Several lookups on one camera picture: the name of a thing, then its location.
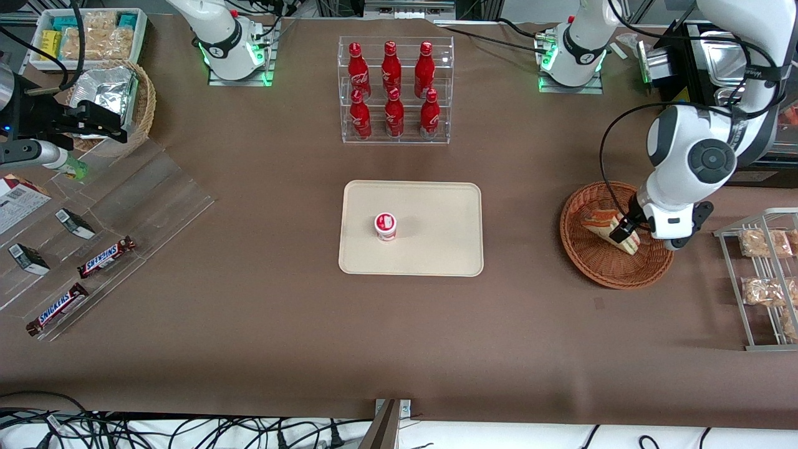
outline red and white cup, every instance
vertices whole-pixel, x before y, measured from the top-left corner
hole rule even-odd
[[[380,240],[391,241],[397,236],[397,219],[393,214],[383,212],[374,218],[374,228]]]

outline metal bracket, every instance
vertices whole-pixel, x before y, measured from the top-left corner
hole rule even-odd
[[[358,449],[394,449],[399,420],[410,417],[410,399],[378,399],[377,417],[369,426]]]

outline basket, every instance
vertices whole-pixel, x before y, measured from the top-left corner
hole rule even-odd
[[[132,121],[135,125],[135,130],[128,135],[128,143],[117,144],[114,142],[115,145],[106,145],[106,148],[102,152],[95,152],[98,156],[122,157],[132,152],[134,149],[138,148],[139,145],[147,141],[149,130],[152,127],[152,120],[155,118],[155,86],[152,85],[152,81],[150,81],[144,69],[137,64],[122,59],[103,62],[97,68],[112,69],[118,66],[133,70],[139,78],[139,87],[136,91],[136,104],[133,106]],[[74,87],[67,91],[67,103],[72,99],[74,92]],[[73,137],[72,140],[75,142],[75,149],[79,149],[83,152],[88,152],[97,144],[104,141],[104,139],[80,139],[77,137]]]
[[[613,192],[624,205],[636,188],[611,181]],[[565,252],[585,276],[609,288],[631,290],[657,282],[674,262],[674,253],[662,240],[638,229],[640,248],[634,254],[623,252],[584,228],[581,220],[596,209],[616,209],[603,182],[595,182],[577,190],[566,201],[559,218],[559,235]]]

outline acrylic bottle rack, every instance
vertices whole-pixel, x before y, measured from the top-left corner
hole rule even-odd
[[[405,106],[405,132],[399,137],[391,137],[385,131],[385,103],[388,101],[382,86],[382,60],[385,57],[385,42],[397,44],[397,56],[401,63],[401,102]],[[438,92],[440,117],[437,135],[431,140],[421,138],[421,105],[424,100],[413,92],[415,68],[421,43],[433,44],[435,80],[433,87]],[[359,140],[352,126],[349,109],[352,104],[352,86],[349,77],[349,45],[358,42],[363,58],[369,66],[371,97],[365,101],[369,106],[372,134]],[[360,37],[341,36],[338,41],[338,97],[341,103],[341,137],[345,143],[390,144],[390,145],[434,145],[448,144],[452,134],[452,93],[454,86],[454,38],[399,38],[399,37]]]

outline beige tray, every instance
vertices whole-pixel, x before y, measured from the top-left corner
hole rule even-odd
[[[377,238],[392,213],[397,237]],[[344,188],[338,266],[349,274],[476,276],[482,272],[482,194],[464,182],[351,181]]]

